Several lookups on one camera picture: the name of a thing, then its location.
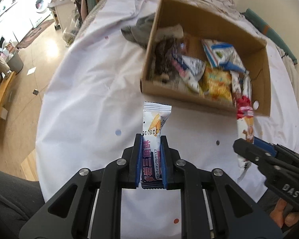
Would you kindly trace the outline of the grey waste bin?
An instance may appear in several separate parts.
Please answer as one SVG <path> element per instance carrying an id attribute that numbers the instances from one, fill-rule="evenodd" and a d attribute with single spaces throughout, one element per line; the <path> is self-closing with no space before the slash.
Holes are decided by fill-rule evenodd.
<path id="1" fill-rule="evenodd" d="M 13 53 L 9 55 L 7 65 L 10 67 L 10 70 L 15 72 L 16 74 L 20 73 L 23 69 L 24 63 L 19 56 L 19 53 L 17 50 L 15 50 Z"/>

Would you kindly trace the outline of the blue white snack packet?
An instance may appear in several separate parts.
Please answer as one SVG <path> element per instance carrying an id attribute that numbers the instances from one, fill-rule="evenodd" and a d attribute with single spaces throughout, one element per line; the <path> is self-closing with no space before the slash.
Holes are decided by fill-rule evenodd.
<path id="1" fill-rule="evenodd" d="M 199 85 L 199 81 L 204 75 L 207 62 L 184 55 L 171 55 L 171 63 L 186 86 L 201 96 L 203 89 Z"/>

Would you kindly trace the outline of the white printed bed sheet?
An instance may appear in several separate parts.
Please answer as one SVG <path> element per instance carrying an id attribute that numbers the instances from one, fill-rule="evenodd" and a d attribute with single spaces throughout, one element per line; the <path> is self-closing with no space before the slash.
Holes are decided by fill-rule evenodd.
<path id="1" fill-rule="evenodd" d="M 158 0 L 107 0 L 68 49 L 47 88 L 36 134 L 36 164 L 48 201 L 79 169 L 104 168 L 134 144 L 142 131 L 144 101 L 172 106 L 162 129 L 168 144 L 199 169 L 240 176 L 233 142 L 235 117 L 181 107 L 144 96 L 139 89 L 145 50 L 121 28 L 156 11 Z M 290 149 L 299 147 L 299 110 L 280 54 L 266 50 L 271 78 L 270 117 L 255 117 L 255 135 Z M 121 238 L 181 238 L 180 192 L 123 190 Z"/>

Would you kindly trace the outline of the white purple wafer packet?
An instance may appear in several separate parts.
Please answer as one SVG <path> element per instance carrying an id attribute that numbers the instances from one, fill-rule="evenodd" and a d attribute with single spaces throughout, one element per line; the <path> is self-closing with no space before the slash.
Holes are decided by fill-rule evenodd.
<path id="1" fill-rule="evenodd" d="M 162 187 L 161 129 L 171 114 L 171 110 L 170 105 L 144 102 L 141 169 L 141 186 L 144 189 Z"/>

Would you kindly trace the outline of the red white long snack packet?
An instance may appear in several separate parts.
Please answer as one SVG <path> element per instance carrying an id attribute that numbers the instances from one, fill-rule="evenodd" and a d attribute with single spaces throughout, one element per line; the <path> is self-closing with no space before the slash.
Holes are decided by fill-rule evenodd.
<path id="1" fill-rule="evenodd" d="M 252 107 L 252 85 L 248 75 L 243 78 L 231 71 L 232 97 L 237 109 L 238 138 L 254 143 L 254 109 Z"/>

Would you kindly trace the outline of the dark brown snack packet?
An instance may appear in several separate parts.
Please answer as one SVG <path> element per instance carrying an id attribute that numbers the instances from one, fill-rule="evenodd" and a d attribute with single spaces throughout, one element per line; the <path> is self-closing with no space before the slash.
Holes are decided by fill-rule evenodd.
<path id="1" fill-rule="evenodd" d="M 182 41 L 182 38 L 171 38 L 161 40 L 157 43 L 154 51 L 154 80 L 165 84 L 175 78 L 176 70 L 171 62 L 171 53 L 180 45 Z"/>

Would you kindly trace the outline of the white blue snack bag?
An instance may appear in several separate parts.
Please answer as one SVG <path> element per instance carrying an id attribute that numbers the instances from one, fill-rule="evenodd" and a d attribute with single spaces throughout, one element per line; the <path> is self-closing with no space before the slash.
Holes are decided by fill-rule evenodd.
<path id="1" fill-rule="evenodd" d="M 249 74 L 232 44 L 212 39 L 202 39 L 201 43 L 212 68 Z"/>

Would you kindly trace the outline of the grey cloth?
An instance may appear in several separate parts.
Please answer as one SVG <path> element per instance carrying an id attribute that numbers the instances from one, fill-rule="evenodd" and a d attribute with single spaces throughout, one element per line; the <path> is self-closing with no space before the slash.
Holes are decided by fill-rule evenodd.
<path id="1" fill-rule="evenodd" d="M 121 33 L 126 40 L 136 43 L 146 49 L 152 30 L 155 13 L 139 18 L 135 25 L 128 25 L 121 28 Z"/>

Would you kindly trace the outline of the teal orange cushion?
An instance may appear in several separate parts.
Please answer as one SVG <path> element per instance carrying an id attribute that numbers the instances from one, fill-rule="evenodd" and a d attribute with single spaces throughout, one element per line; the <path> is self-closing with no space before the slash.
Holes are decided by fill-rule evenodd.
<path id="1" fill-rule="evenodd" d="M 271 39 L 278 47 L 283 49 L 285 53 L 292 59 L 292 62 L 296 65 L 298 63 L 297 57 L 292 53 L 288 45 L 283 41 L 283 39 L 254 11 L 248 8 L 242 13 L 246 20 L 248 20 L 252 25 L 263 35 Z"/>

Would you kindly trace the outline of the yellow snack bag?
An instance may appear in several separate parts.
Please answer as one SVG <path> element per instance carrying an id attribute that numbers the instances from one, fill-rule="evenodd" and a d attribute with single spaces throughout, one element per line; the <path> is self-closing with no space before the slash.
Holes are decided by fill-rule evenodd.
<path id="1" fill-rule="evenodd" d="M 215 100 L 222 100 L 226 103 L 233 103 L 231 74 L 219 68 L 212 68 L 209 64 L 205 67 L 202 90 L 205 96 Z"/>

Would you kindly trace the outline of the white washing machine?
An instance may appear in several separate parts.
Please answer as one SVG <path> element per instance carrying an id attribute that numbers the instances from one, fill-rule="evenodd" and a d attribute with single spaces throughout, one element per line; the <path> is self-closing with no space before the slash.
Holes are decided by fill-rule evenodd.
<path id="1" fill-rule="evenodd" d="M 33 29 L 38 27 L 50 14 L 48 0 L 32 0 L 30 3 L 30 22 Z"/>

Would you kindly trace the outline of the clear white snack bag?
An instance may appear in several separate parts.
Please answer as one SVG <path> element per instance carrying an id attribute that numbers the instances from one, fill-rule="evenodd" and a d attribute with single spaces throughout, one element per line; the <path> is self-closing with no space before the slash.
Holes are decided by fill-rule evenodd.
<path id="1" fill-rule="evenodd" d="M 167 40 L 172 38 L 180 39 L 183 36 L 184 36 L 183 28 L 180 24 L 177 24 L 175 26 L 159 28 L 156 31 L 155 41 L 160 42 L 162 40 Z"/>

